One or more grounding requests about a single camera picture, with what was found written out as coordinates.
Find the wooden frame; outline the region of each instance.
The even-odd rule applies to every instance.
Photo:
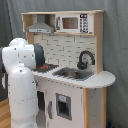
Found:
[[[93,10],[93,11],[65,11],[65,12],[28,12],[22,13],[23,17],[23,31],[32,25],[32,15],[33,14],[93,14],[93,33],[92,34],[82,34],[82,33],[59,33],[54,32],[54,34],[70,34],[70,35],[86,35],[95,36],[96,48],[95,48],[95,63],[96,71],[98,74],[103,71],[103,10]],[[29,43],[34,43],[34,34],[27,33],[27,40]],[[90,128],[90,110],[89,110],[89,89],[83,89],[83,105],[84,105],[84,128]],[[106,128],[106,88],[102,89],[102,128]]]

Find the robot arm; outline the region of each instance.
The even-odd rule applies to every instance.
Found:
[[[0,59],[0,72],[8,74],[11,128],[37,128],[37,89],[30,69],[45,63],[42,46],[28,45],[21,38],[14,39],[9,47],[1,48]]]

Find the white tile backsplash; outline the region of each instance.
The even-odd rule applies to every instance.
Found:
[[[88,50],[95,56],[95,37],[69,36],[69,35],[34,35],[34,43],[40,44],[45,49],[46,63],[62,66],[77,67],[80,53]],[[88,69],[95,70],[91,65],[91,58],[83,56],[83,62],[88,61]]]

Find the toy kitchen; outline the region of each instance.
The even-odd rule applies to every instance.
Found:
[[[106,128],[106,87],[116,78],[103,71],[103,12],[22,13],[27,41],[46,55],[33,70],[39,128]]]

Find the white cabinet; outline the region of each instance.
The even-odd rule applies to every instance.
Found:
[[[84,128],[83,89],[48,82],[46,128]]]

